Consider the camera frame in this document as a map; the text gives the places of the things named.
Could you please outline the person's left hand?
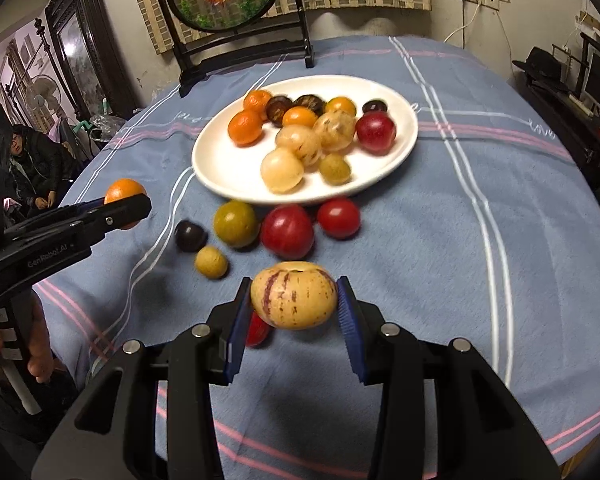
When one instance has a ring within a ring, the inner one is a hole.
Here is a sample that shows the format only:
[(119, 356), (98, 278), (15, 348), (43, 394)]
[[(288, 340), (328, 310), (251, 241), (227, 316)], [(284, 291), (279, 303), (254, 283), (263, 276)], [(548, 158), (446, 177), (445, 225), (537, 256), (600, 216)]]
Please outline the person's left hand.
[[(55, 370), (63, 370), (64, 366), (54, 357), (52, 348), (50, 348), (50, 333), (40, 297), (35, 292), (31, 295), (31, 315), (28, 371), (39, 384), (42, 384), (50, 380), (50, 376)], [(0, 354), (2, 348), (3, 338), (0, 334)], [(6, 376), (0, 367), (0, 380), (5, 379)]]

